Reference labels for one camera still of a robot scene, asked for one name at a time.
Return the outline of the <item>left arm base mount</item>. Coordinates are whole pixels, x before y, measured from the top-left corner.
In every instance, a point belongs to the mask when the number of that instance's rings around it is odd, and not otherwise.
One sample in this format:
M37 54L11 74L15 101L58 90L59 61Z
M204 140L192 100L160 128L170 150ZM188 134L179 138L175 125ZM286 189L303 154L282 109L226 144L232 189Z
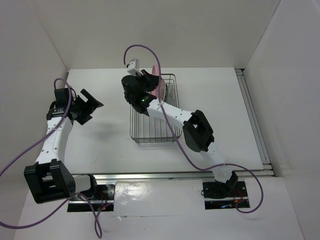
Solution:
M85 194L95 212L113 212L115 199L115 183L98 184L96 192ZM80 196L74 197L68 202L68 213L87 213L91 212L91 208L87 200Z

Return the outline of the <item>clear glass plate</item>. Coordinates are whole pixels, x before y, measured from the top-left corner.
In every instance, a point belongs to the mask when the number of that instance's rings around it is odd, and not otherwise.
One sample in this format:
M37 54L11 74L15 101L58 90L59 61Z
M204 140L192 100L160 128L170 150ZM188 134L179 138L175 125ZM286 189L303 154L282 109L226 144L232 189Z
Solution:
M174 104L174 101L175 101L175 87L173 84L169 84L168 85L170 87L170 98L168 99L168 103L170 105L173 105Z

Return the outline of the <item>pink plastic plate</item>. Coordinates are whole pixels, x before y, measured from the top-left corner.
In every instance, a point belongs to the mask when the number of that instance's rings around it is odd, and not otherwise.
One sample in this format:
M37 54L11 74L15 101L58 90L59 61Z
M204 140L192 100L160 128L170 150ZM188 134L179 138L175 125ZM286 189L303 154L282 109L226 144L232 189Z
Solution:
M154 65L154 66L152 67L152 72L151 72L151 74L152 74L153 76L159 76L159 75L160 75L160 74L159 74L159 67L158 67L157 65ZM152 95L158 97L158 92L160 93L160 85L161 85L161 83L159 83L158 86L157 86L153 91L151 91L150 93L151 93Z

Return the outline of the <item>blue floral ceramic plate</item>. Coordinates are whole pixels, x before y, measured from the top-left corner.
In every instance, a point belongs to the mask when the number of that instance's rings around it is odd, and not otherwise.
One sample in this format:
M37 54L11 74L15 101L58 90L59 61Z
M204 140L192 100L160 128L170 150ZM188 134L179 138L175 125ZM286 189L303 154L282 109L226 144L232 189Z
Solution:
M167 102L170 98L171 87L168 84L165 84L165 96L164 101Z

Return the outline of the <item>white plate with dark rim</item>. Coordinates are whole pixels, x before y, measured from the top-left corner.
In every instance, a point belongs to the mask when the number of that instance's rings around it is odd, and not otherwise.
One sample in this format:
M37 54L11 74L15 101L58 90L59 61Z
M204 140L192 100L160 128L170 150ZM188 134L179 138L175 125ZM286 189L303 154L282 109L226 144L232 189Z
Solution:
M160 99L164 102L167 99L167 84L163 79L161 79L160 82Z

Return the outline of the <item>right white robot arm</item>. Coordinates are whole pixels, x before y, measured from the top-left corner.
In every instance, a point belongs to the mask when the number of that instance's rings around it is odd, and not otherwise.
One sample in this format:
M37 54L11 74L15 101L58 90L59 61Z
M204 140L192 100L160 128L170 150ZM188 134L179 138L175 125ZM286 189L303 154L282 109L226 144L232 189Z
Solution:
M232 170L225 165L225 158L217 150L214 131L202 111L183 110L152 95L151 91L159 84L159 77L145 70L140 75L124 76L121 84L125 100L136 112L166 121L172 133L173 127L181 129L187 147L215 166L212 172L219 182L220 194L230 196L235 191L236 185L231 180Z

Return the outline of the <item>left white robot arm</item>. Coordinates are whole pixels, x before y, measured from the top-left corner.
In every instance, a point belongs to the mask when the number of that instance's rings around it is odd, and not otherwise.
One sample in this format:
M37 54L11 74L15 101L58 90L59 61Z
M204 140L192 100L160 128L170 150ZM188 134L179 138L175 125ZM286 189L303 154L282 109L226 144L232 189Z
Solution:
M55 101L46 114L47 133L41 152L33 165L26 166L24 177L33 199L38 204L71 199L81 193L86 199L97 197L99 187L92 174L72 175L65 166L65 152L73 123L84 125L103 104L85 89L71 98L67 88L54 91Z

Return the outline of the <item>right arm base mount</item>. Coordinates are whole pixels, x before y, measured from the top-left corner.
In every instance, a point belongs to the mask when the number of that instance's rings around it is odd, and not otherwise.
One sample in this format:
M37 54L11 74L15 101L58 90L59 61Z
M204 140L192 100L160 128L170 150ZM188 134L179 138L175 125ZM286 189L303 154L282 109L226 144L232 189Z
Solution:
M238 181L231 191L223 189L218 182L203 182L200 194L204 197L206 210L250 208L248 192L244 181Z

